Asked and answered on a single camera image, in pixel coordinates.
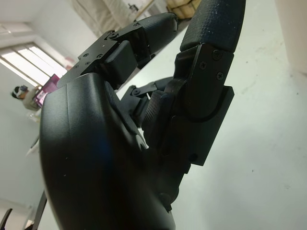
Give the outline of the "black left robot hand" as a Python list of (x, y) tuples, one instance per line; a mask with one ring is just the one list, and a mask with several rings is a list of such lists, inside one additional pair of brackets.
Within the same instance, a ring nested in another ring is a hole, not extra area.
[(177, 17), (167, 12), (103, 34), (47, 94), (40, 162), (60, 229), (175, 229), (182, 178), (205, 163), (234, 97), (224, 83), (245, 5), (201, 1), (172, 77), (116, 95), (175, 38)]

